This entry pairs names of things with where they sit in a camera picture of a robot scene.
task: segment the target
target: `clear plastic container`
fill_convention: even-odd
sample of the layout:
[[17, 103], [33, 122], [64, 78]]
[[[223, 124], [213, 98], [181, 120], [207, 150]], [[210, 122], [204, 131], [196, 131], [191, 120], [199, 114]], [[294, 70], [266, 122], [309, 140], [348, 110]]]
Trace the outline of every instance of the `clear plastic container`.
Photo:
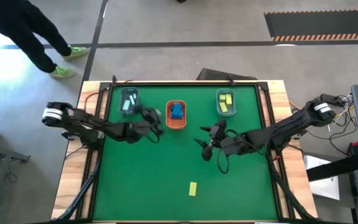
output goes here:
[[[231, 105], [227, 105], [226, 104], [226, 100], [225, 100], [225, 105], [227, 108], [227, 112], [222, 112], [221, 106], [220, 106], [220, 95], [226, 95], [226, 94], [230, 94], [231, 95], [231, 101], [232, 104]], [[219, 116], [224, 116], [224, 117], [228, 117], [228, 116], [233, 116], [237, 111], [236, 111], [236, 91], [232, 90], [232, 89], [228, 89], [228, 88], [221, 88], [218, 89], [216, 91], [216, 111], [218, 112]]]
[[122, 88], [118, 111], [124, 114], [133, 114], [137, 107], [138, 99], [139, 99], [139, 90], [137, 88], [134, 87]]

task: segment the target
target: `gray floor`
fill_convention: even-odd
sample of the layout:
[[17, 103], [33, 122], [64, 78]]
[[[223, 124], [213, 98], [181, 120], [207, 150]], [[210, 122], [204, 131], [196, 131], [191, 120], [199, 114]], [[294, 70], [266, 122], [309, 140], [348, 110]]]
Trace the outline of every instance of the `gray floor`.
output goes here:
[[[71, 44], [90, 44], [102, 0], [34, 0]], [[358, 0], [109, 0], [100, 43], [181, 41], [269, 41], [263, 12], [358, 9]], [[0, 36], [0, 45], [12, 42]], [[30, 154], [28, 164], [14, 164], [19, 176], [0, 193], [0, 223], [47, 221], [57, 190], [67, 142], [62, 130], [47, 128], [41, 116], [48, 101], [76, 104], [87, 58], [60, 65], [77, 71], [71, 80], [52, 80], [20, 50], [0, 50], [0, 146]], [[292, 47], [179, 47], [98, 49], [90, 80], [194, 80], [202, 68], [259, 79], [283, 79], [288, 96], [299, 106], [321, 93], [347, 95], [358, 84], [358, 45]], [[331, 126], [331, 133], [340, 129]], [[328, 136], [327, 127], [311, 132]], [[358, 134], [338, 139], [345, 149]], [[339, 158], [328, 142], [305, 135], [306, 152]], [[346, 177], [341, 201], [315, 197], [323, 220], [350, 222]]]

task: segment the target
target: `green table surface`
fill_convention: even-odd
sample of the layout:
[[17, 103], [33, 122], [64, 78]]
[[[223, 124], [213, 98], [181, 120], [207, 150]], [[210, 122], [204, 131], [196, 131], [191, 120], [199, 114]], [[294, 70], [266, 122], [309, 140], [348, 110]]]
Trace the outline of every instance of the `green table surface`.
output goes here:
[[[109, 120], [116, 122], [121, 88], [111, 98]], [[209, 141], [200, 126], [222, 117], [216, 112], [216, 90], [227, 86], [137, 86], [139, 103], [162, 112], [165, 133], [158, 144], [147, 138], [128, 144], [106, 138], [96, 194], [94, 220], [276, 220], [269, 168], [258, 153], [231, 156], [228, 174], [216, 165], [218, 150], [209, 162], [201, 157], [194, 138]], [[227, 128], [237, 132], [261, 128], [254, 86], [234, 86], [237, 113]], [[186, 103], [187, 125], [165, 125], [169, 100]], [[131, 118], [140, 120], [140, 116]], [[226, 165], [224, 155], [219, 159]], [[189, 196], [190, 182], [197, 183]]]

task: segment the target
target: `yellow sponge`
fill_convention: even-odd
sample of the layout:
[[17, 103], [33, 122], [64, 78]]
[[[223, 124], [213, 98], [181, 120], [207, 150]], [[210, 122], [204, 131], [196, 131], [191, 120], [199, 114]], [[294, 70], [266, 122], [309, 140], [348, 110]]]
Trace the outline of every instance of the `yellow sponge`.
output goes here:
[[226, 113], [227, 112], [227, 108], [226, 108], [226, 105], [224, 104], [224, 102], [220, 102], [219, 103], [221, 105], [221, 110], [223, 113]]
[[219, 95], [219, 101], [224, 102], [226, 100], [226, 95]]
[[231, 105], [231, 95], [230, 94], [226, 94], [226, 104]]
[[189, 195], [195, 197], [196, 196], [196, 189], [197, 189], [197, 183], [196, 182], [190, 182]]

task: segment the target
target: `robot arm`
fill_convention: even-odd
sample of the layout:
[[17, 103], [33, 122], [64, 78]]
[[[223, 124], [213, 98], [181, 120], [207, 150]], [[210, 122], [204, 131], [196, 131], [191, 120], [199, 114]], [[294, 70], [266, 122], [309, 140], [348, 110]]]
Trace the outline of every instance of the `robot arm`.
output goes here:
[[[237, 134], [233, 130], [227, 130], [226, 121], [221, 120], [212, 127], [201, 127], [209, 132], [211, 142], [195, 139], [203, 147], [201, 156], [209, 161], [214, 147], [223, 150], [225, 155], [243, 155], [261, 150], [264, 146], [268, 149], [278, 149], [290, 142], [291, 137], [304, 131], [309, 126], [322, 127], [330, 124], [335, 117], [335, 112], [330, 109], [327, 103], [319, 100], [312, 100], [306, 103], [302, 110], [292, 116], [271, 125], [264, 129], [255, 129]], [[227, 133], [235, 133], [236, 136], [229, 136]]]
[[[137, 122], [118, 122], [111, 123], [101, 118], [95, 117], [84, 110], [73, 108], [68, 103], [49, 102], [42, 115], [42, 122], [46, 126], [64, 128], [68, 132], [62, 135], [68, 138], [69, 135], [78, 136], [83, 145], [90, 149], [101, 149], [101, 138], [99, 138], [99, 131], [109, 136], [115, 141], [126, 141], [129, 144], [139, 141], [142, 136], [147, 138], [150, 132], [153, 132], [157, 141], [163, 133], [161, 130], [161, 122], [159, 119], [159, 111], [153, 108], [143, 108], [138, 106], [135, 111], [141, 114], [143, 121]], [[79, 194], [74, 198], [74, 201], [65, 210], [65, 212], [58, 217], [58, 220], [69, 220], [76, 210], [77, 206], [83, 200], [86, 191], [91, 187], [96, 176], [100, 170], [101, 157], [98, 154], [96, 158], [96, 165], [88, 179], [81, 186]]]
[[140, 106], [136, 113], [141, 114], [144, 120], [111, 123], [84, 110], [76, 109], [68, 103], [49, 102], [42, 115], [42, 122], [50, 127], [66, 129], [70, 134], [80, 137], [83, 144], [95, 143], [98, 140], [98, 131], [115, 141], [128, 143], [139, 141], [150, 131], [159, 139], [163, 131], [157, 110]]

